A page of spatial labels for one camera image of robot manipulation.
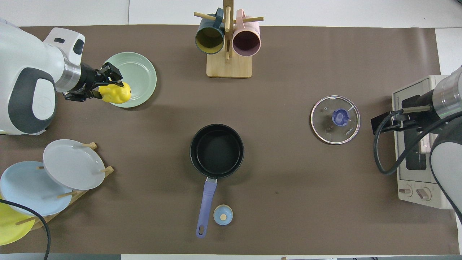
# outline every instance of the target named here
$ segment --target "saucepan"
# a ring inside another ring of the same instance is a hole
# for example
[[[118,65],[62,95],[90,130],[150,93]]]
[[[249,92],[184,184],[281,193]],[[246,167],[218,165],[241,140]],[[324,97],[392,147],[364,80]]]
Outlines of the saucepan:
[[[211,124],[194,136],[189,151],[194,167],[207,177],[202,194],[196,236],[205,237],[217,179],[233,174],[244,158],[244,144],[239,134],[224,124]]]

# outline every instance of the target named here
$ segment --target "plate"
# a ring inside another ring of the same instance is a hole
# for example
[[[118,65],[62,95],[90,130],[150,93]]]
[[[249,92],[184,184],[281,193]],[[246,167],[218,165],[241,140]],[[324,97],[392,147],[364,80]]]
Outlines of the plate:
[[[156,70],[152,63],[143,55],[134,52],[121,52],[106,62],[116,66],[122,74],[122,82],[126,82],[132,89],[132,97],[122,104],[114,104],[118,107],[134,107],[141,105],[154,92],[157,83]]]
[[[35,220],[18,226],[16,222],[25,220],[29,217],[28,215],[13,210],[9,205],[0,203],[0,246],[13,243],[25,236],[32,229]]]
[[[0,178],[0,192],[5,200],[29,207],[42,216],[53,215],[65,209],[72,196],[56,196],[72,190],[55,183],[37,161],[22,161],[5,170]],[[11,206],[17,212],[33,216],[27,210]]]
[[[101,172],[104,164],[95,151],[68,139],[53,141],[45,147],[43,166],[55,182],[73,190],[96,188],[106,175]]]

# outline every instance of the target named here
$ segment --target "oven knob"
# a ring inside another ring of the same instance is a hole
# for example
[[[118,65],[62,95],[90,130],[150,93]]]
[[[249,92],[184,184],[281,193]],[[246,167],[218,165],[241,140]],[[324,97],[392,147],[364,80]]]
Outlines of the oven knob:
[[[429,188],[425,187],[425,188],[422,188],[422,189],[417,189],[415,190],[418,194],[418,196],[422,199],[422,200],[430,200],[432,198],[432,192],[430,191]]]
[[[406,185],[406,188],[404,189],[399,189],[398,190],[399,193],[404,193],[406,194],[408,197],[412,196],[412,187],[409,186],[409,185]]]

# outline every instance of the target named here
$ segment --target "dish rack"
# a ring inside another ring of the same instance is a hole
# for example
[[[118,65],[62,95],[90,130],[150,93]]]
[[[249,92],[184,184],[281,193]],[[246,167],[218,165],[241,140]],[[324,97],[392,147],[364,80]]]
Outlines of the dish rack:
[[[98,146],[96,145],[95,142],[91,142],[91,143],[83,143],[82,144],[83,146],[85,147],[89,147],[91,148],[92,150],[95,150],[96,148],[98,148]],[[114,169],[112,166],[107,166],[105,169],[101,170],[102,172],[105,172],[105,176],[104,176],[104,179],[106,179],[111,173],[114,172]],[[78,200],[80,197],[82,197],[87,191],[89,190],[84,190],[84,191],[72,191],[72,192],[69,192],[69,193],[65,193],[65,194],[62,194],[62,195],[59,195],[58,197],[59,198],[62,198],[62,197],[65,197],[65,196],[72,196],[71,198],[71,202],[69,202],[69,205],[67,205],[66,208],[68,208],[72,203],[74,203],[76,200]],[[43,216],[43,218],[45,219],[45,221],[48,223],[50,220],[52,220],[55,216],[57,216],[59,213],[61,213],[62,211],[56,213],[56,214],[53,214],[53,215],[49,215],[49,216]],[[30,217],[30,218],[27,218],[25,220],[22,220],[22,221],[19,221],[16,223],[16,225],[21,225],[21,224],[24,224],[24,223],[27,223],[29,221],[32,221],[32,220],[35,220],[35,223],[34,225],[32,226],[31,230],[36,230],[36,229],[39,229],[41,227],[43,227],[43,223],[41,221],[38,221],[39,219],[37,217]]]

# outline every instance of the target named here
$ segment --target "toy lemon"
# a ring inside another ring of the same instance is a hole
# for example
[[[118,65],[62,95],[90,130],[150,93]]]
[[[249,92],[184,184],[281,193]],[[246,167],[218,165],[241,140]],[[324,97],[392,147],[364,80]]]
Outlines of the toy lemon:
[[[132,91],[130,85],[123,82],[123,87],[119,87],[115,84],[109,84],[107,86],[100,86],[98,91],[101,93],[104,102],[122,104],[130,100],[132,97]]]

